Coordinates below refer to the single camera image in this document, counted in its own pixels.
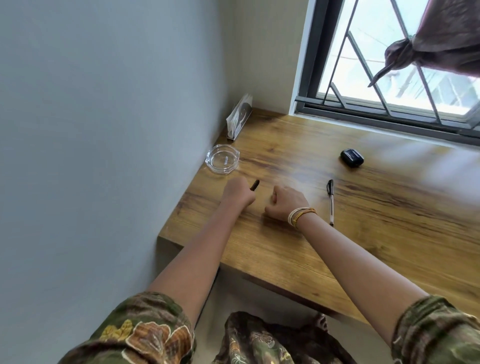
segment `hand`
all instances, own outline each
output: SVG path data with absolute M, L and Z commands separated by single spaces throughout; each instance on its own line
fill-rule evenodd
M 272 203 L 265 206 L 266 214 L 277 220 L 287 221 L 290 212 L 300 207 L 309 207 L 302 192 L 291 187 L 275 186 L 273 188 Z
M 223 189 L 220 203 L 229 207 L 238 207 L 239 212 L 241 212 L 253 201 L 255 201 L 255 192 L 250 190 L 247 179 L 245 177 L 235 177 L 228 180 Z

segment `floral sleeve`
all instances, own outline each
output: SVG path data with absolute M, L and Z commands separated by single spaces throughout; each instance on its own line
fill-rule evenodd
M 424 298 L 398 321 L 392 357 L 395 364 L 480 363 L 480 324 L 443 297 Z
M 59 364 L 186 364 L 194 350 L 193 329 L 182 308 L 163 294 L 144 292 L 123 301 Z

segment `white wall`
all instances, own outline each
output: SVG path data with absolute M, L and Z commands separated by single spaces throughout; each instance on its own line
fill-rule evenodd
M 234 2 L 236 96 L 249 92 L 255 107 L 288 113 L 309 0 Z
M 220 12 L 1 2 L 3 363 L 56 362 L 155 275 L 156 235 L 231 108 Z

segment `table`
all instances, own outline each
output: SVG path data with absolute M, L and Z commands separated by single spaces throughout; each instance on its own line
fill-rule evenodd
M 302 235 L 263 215 L 273 186 L 288 184 L 328 220 L 326 184 L 334 179 L 336 229 L 425 291 L 480 317 L 477 150 L 257 109 L 232 144 L 238 169 L 221 176 L 203 164 L 159 237 L 184 246 L 218 206 L 228 178 L 259 179 L 222 265 L 310 307 L 366 322 Z M 358 169 L 338 158 L 349 147 L 365 157 Z

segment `ashtray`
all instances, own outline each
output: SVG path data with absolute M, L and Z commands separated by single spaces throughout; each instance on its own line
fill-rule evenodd
M 207 153 L 205 163 L 214 172 L 229 174 L 238 165 L 240 152 L 228 144 L 217 144 Z

